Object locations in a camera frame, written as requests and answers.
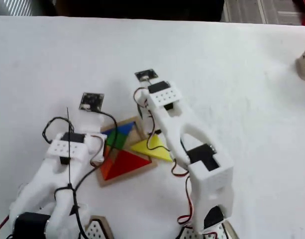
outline black wire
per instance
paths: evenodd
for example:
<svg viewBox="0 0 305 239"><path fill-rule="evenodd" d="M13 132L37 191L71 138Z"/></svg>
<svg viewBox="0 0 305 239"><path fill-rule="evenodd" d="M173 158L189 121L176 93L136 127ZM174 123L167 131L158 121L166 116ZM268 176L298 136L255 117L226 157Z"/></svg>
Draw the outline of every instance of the black wire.
<svg viewBox="0 0 305 239"><path fill-rule="evenodd" d="M98 112L99 114L102 114L102 115L105 115L105 116L108 116L110 118L112 118L113 120L113 123L115 125L115 137L113 139L113 142L112 142L112 145L111 145L111 148L110 148L110 151L108 152L107 154L107 157L111 154L112 150L115 148L115 145L116 145L116 142L117 142L117 135L118 135L118 124L117 124L117 121L116 119L108 114L108 113L105 113L105 112L102 112L102 111L99 111ZM72 125L72 123L69 121L69 114L68 114L68 108L67 108L67 119L66 118L62 118L62 117L55 117L53 118L52 120L49 121L49 123L46 125L45 129L43 130L43 137L44 139L48 142L48 143L51 143L50 140L47 139L46 137L46 130L47 128L49 127L49 125L56 119L62 119L62 120L65 120L69 123L69 130L68 130L68 146L70 148L70 132L73 131L74 132L74 127ZM65 190L65 189L70 189L73 191L73 200L74 200L74 207L75 207L75 214L76 214L76 220L77 220L77 224L78 224L78 228L79 228L79 237L80 235L82 235L85 239L89 239L87 236L86 236L86 233L83 229L83 225L81 223L81 219L80 219L80 216L79 216L79 211L78 211L78 203L77 203L77 197L76 197L76 191L77 189L80 187L80 185L82 184L82 182L91 174L93 173L94 171L96 171L101 165L98 165L96 167L94 167L90 172L88 172L84 177L82 177L82 179L78 182L78 184L76 185L75 189L73 188L72 184L71 184L71 176L70 176L70 162L69 162L69 184L67 185L67 187L62 187L62 188L58 188L55 190L54 192L54 198L56 199L56 193L60 190Z"/></svg>
<svg viewBox="0 0 305 239"><path fill-rule="evenodd" d="M117 142L117 135L118 135L118 124L117 124L117 121L116 119L110 115L110 114L107 114L105 112L102 112L102 111L99 111L98 112L99 114L102 114L102 115L105 115L105 116L108 116L110 117L112 120L113 120L113 123L114 123L114 126L115 126L115 136L114 136L114 139L113 139L113 142L111 144L111 148L110 148L110 151L108 152L107 154L107 157L111 154L112 150L115 148L115 145L116 145L116 142ZM73 200L74 200L74 206L76 208L76 219L77 219L77 224L78 224L78 227L79 227L79 231L80 231L80 234L85 238L85 239L88 239L88 237L86 236L85 234L85 231L83 229L83 226L82 226L82 223L81 223L81 219L80 219L80 216L79 216L79 212L78 212L78 203L77 203L77 198L76 198L76 191L78 190L78 188L80 187L80 185L82 184L82 182L89 176L91 175L91 173L95 172L98 168L100 168L101 165L98 165L96 167L94 167L91 171L89 171L84 177L82 177L82 179L79 181L79 183L76 185L75 187L75 190L73 190Z"/></svg>
<svg viewBox="0 0 305 239"><path fill-rule="evenodd" d="M226 228L225 228L225 225L224 225L223 223L222 223L222 227L223 227L223 230L224 230L226 239L229 239L228 234L227 234L227 231L226 231Z"/></svg>
<svg viewBox="0 0 305 239"><path fill-rule="evenodd" d="M71 132L74 132L74 131L75 131L74 126L73 126L73 124L69 121L69 119L64 118L64 117L54 117L54 118L52 118L52 119L47 123L47 125L45 126L45 129L44 129L43 132L42 132L43 138L44 138L44 139L46 140L46 142L48 142L49 144L52 143L52 140L49 140L49 139L47 138L47 136L46 136L46 130L47 130L47 128L51 125L51 123L52 123L54 120L64 120L64 121L66 121L66 122L70 125L70 130L71 130Z"/></svg>
<svg viewBox="0 0 305 239"><path fill-rule="evenodd" d="M105 115L105 116L108 116L110 117L112 120L113 120L113 123L114 123L114 128L115 128L115 136L114 136L114 139L113 139L113 142L111 144L111 148L108 152L108 155L107 157L111 154L112 150L115 148L116 146L116 142L117 142L117 135L118 135L118 124L117 124L117 121L116 119L110 115L110 114L107 114L105 112L102 112L102 111L98 111L97 113L99 114L102 114L102 115ZM91 171L89 171L87 174L85 174L84 177L82 177L82 179L79 181L79 183L76 185L76 191L78 190L78 188L80 187L80 185L82 184L82 182L89 176L91 175L93 172L95 172L97 169L100 168L100 165L97 165L96 167L94 167Z"/></svg>
<svg viewBox="0 0 305 239"><path fill-rule="evenodd" d="M151 111L148 110L148 112L150 113L150 117L152 118L153 127L152 127L152 131L151 131L151 133L150 133L150 135L149 135L149 137L148 137L148 140L147 140L147 149L149 149L149 150L155 150L155 149L157 149L157 148L164 148L166 151L170 152L169 149L167 149L165 146L162 146L162 145L159 145L159 146L154 147L154 148L149 148L149 140L150 140L151 137L154 135L154 130L155 130L155 127L156 127L156 123L155 123L155 121L154 121L154 118L153 118L153 115L152 115Z"/></svg>
<svg viewBox="0 0 305 239"><path fill-rule="evenodd" d="M68 107L67 107L67 119L69 121L69 113L68 113ZM69 184L71 184L71 124L68 124L68 179Z"/></svg>

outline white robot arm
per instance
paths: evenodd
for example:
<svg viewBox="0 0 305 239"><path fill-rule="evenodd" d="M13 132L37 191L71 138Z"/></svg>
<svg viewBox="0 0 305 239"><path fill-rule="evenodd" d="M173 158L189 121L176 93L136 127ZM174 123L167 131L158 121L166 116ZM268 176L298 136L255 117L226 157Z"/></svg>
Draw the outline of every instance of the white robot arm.
<svg viewBox="0 0 305 239"><path fill-rule="evenodd" d="M71 139L70 142L70 181L75 188L94 155L97 161L103 161L106 135L71 134L77 136L76 140ZM72 215L72 190L55 192L69 184L69 167L65 162L69 157L66 135L60 133L52 141L33 180L10 206L9 220L14 239L31 238L32 235L34 238L48 239L77 238L79 227L76 215ZM78 211L82 225L88 224L90 212L87 205L79 205Z"/></svg>
<svg viewBox="0 0 305 239"><path fill-rule="evenodd" d="M202 123L183 100L174 83L159 82L142 91L140 101L148 103L177 163L188 170L192 185L197 232L221 223L231 216L233 206L233 162L211 130ZM185 151L181 145L187 133L203 145Z"/></svg>

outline white tablecloth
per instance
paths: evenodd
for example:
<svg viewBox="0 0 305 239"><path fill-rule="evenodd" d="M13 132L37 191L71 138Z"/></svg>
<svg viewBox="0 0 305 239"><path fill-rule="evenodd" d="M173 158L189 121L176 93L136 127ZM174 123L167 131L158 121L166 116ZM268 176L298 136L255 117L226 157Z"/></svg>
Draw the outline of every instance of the white tablecloth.
<svg viewBox="0 0 305 239"><path fill-rule="evenodd" d="M305 27L0 17L0 222L41 164L45 124L66 106L77 122L83 92L105 93L102 110L117 120L136 115L134 72L153 68L234 160L239 236L305 239L305 82L294 67L304 50ZM105 188L91 175L79 202L106 216L117 239L174 238L188 206L171 166Z"/></svg>

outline mounting plate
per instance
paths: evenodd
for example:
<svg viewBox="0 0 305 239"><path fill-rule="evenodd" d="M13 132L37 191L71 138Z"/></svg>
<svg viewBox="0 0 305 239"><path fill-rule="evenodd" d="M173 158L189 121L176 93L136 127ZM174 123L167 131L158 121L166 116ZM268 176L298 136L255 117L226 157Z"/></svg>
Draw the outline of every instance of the mounting plate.
<svg viewBox="0 0 305 239"><path fill-rule="evenodd" d="M98 112L102 110L104 94L96 93L84 93L81 103L79 105L80 110L89 112Z"/></svg>
<svg viewBox="0 0 305 239"><path fill-rule="evenodd" d="M107 239L103 233L100 223L97 221L91 222L86 231L86 235L89 239Z"/></svg>
<svg viewBox="0 0 305 239"><path fill-rule="evenodd" d="M136 75L139 82L149 81L149 80L158 78L157 73L155 73L155 71L153 69L136 72L134 74Z"/></svg>

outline cable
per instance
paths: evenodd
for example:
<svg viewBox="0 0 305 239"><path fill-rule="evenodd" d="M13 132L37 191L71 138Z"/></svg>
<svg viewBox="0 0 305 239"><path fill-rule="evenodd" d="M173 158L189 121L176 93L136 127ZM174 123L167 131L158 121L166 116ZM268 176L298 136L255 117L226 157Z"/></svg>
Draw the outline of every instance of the cable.
<svg viewBox="0 0 305 239"><path fill-rule="evenodd" d="M139 103L138 103L138 101L136 100L136 94L137 94L137 92L139 91L139 90L144 90L144 89L147 89L147 88L145 88L145 87L139 87L137 90L135 90L134 91L134 93L133 93L133 100L137 103L137 105L139 105L141 108L145 108L144 106L142 106L142 105L140 105Z"/></svg>
<svg viewBox="0 0 305 239"><path fill-rule="evenodd" d="M99 137L99 136L97 136L97 135L91 135L91 137L98 138L98 139L100 139L100 141L101 141L101 147L98 149L98 151L96 152L96 154L90 159L90 165L91 165L92 167L96 167L96 165L93 163L93 159L101 152L101 150L102 150L102 148L103 148L103 146L104 146L104 141L103 141L103 139L102 139L101 137Z"/></svg>
<svg viewBox="0 0 305 239"><path fill-rule="evenodd" d="M110 115L110 114L107 114L105 112L102 112L102 111L98 111L99 114L103 114L105 116L108 116L110 117L112 120L113 120L113 123L114 123L114 126L115 126L115 137L113 139L113 142L112 142L112 145L111 145L111 148L110 148L110 151L108 152L107 154L107 157L111 154L112 150L115 148L115 145L116 145L116 142L117 142L117 135L118 135L118 124L117 124L117 121L116 119ZM78 188L80 187L80 185L82 184L82 182L93 172L95 172L98 168L100 168L101 164L100 165L97 165L96 167L94 167L91 171L89 171L80 181L79 183L76 185L75 187L75 190L73 190L73 200L74 200L74 206L76 207L76 219L77 219L77 224L78 224L78 227L79 227L79 231L80 231L80 234L85 238L85 239L88 239L88 237L86 236L85 234L85 231L83 229L83 226L82 226L82 223L81 223L81 220L80 220L80 216L79 216L79 211L78 211L78 203L77 203L77 198L76 198L76 191L78 190Z"/></svg>
<svg viewBox="0 0 305 239"><path fill-rule="evenodd" d="M110 114L107 114L105 112L102 112L102 111L99 111L98 112L99 114L103 114L105 116L108 116L110 117L112 120L113 120L113 123L114 123L114 127L115 127L115 136L114 136L114 139L113 139L113 142L111 144L111 148L107 154L107 157L109 157L109 155L111 154L112 150L115 148L115 145L116 145L116 142L117 142L117 135L118 135L118 124L117 124L117 121L116 119L110 115ZM87 174L84 175L84 177L82 177L82 179L79 181L79 183L76 185L76 191L78 190L78 188L80 187L80 185L82 184L82 182L89 176L91 175L93 172L95 172L97 169L100 168L101 165L97 165L96 167L94 167L91 171L89 171Z"/></svg>
<svg viewBox="0 0 305 239"><path fill-rule="evenodd" d="M48 138L47 138L47 136L46 136L46 130L47 130L47 128L51 125L51 123L54 121L54 120L64 120L64 121L66 121L69 125L70 125L70 130L71 130L71 132L74 132L74 126L72 125L72 123L69 121L69 119L67 119L67 118L64 118L64 117L54 117L54 118L52 118L48 123L47 123L47 125L45 126L45 129L43 130L43 132L42 132L42 136L43 136L43 138L46 140L46 142L48 142L49 144L51 144L52 143L52 140L49 140Z"/></svg>
<svg viewBox="0 0 305 239"><path fill-rule="evenodd" d="M188 198L188 202L189 202L189 214L188 215L182 215L182 216L179 216L177 218L177 222L179 225L186 225L190 222L191 218L192 218L192 215L193 215L193 204L192 204L192 201L191 201L191 198L189 196L189 192L188 192L188 179L190 178L190 176L187 177L186 179L186 195L187 195L187 198Z"/></svg>
<svg viewBox="0 0 305 239"><path fill-rule="evenodd" d="M67 119L68 122L69 121L69 113L68 113L68 107L67 107ZM68 123L68 158L69 158L69 162L68 162L68 178L69 178L69 184L71 183L71 123Z"/></svg>
<svg viewBox="0 0 305 239"><path fill-rule="evenodd" d="M9 216L7 216L7 217L1 222L1 224L0 224L0 230L1 230L1 228L5 225L5 223L8 221L8 219L9 219Z"/></svg>
<svg viewBox="0 0 305 239"><path fill-rule="evenodd" d="M148 140L147 140L147 149L149 149L149 150L155 150L155 149L157 149L157 148L164 148L166 151L170 152L169 149L167 149L165 146L162 146L162 145L159 145L159 146L154 147L154 148L149 148L149 142L150 142L150 139L152 138L152 136L154 135L154 131L155 131L155 128L156 128L156 123L155 123L155 121L154 121L154 118L153 118L153 115L152 115L151 111L148 110L148 112L150 113L150 116L149 116L149 117L152 118L153 127L152 127L152 131L151 131L151 133L150 133L150 135L149 135L149 137L148 137Z"/></svg>
<svg viewBox="0 0 305 239"><path fill-rule="evenodd" d="M174 159L173 161L174 161L174 166L173 166L172 169L171 169L171 173L172 173L174 176L176 176L176 177L185 177L185 176L187 176L187 175L189 174L189 171L188 171L188 170L186 170L185 173L174 173L173 171L174 171L174 169L177 167L177 160Z"/></svg>
<svg viewBox="0 0 305 239"><path fill-rule="evenodd" d="M227 231L226 231L226 228L225 228L225 225L224 225L223 223L222 223L222 227L223 227L223 230L224 230L226 239L229 239L228 234L227 234Z"/></svg>

